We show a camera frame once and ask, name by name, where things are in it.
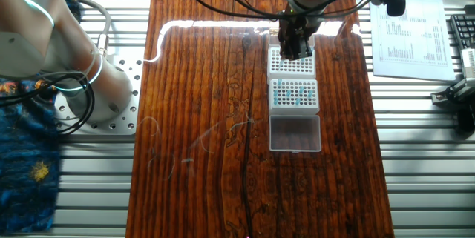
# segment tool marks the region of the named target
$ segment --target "paper sheet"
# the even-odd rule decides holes
[[[389,17],[370,5],[375,76],[455,79],[442,0],[406,0],[406,11]]]

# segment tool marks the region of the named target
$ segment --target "plastic container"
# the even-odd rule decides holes
[[[315,79],[271,79],[269,115],[311,115],[320,110]]]
[[[320,117],[280,116],[269,117],[269,149],[280,152],[321,151]]]
[[[267,79],[315,79],[315,51],[311,57],[282,60],[279,47],[270,47],[267,59]]]

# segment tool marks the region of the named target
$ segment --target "cable connector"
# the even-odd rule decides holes
[[[106,34],[99,35],[99,40],[97,41],[97,48],[104,58],[107,57],[107,48],[109,47],[109,36]]]

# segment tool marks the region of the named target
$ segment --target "wooden tabletop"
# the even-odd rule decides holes
[[[297,154],[269,151],[269,23],[246,20],[151,0],[126,236],[393,237],[357,16],[315,40],[322,151]]]

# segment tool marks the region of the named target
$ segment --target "white rack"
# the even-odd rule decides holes
[[[283,60],[279,47],[269,48],[267,79],[315,79],[315,51],[312,56],[299,60]]]

